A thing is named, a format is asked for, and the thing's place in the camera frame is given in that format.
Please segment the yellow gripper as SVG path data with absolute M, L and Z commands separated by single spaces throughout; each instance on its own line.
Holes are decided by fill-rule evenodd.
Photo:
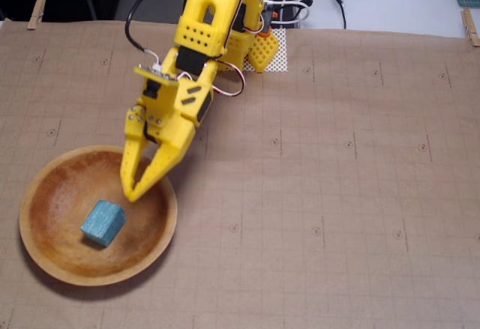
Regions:
M 135 202 L 185 156 L 195 131 L 214 97 L 218 62 L 183 46 L 174 46 L 161 64 L 138 65 L 142 93 L 128 109 L 124 125 L 121 185 Z M 136 182 L 147 142 L 158 144 L 150 164 Z

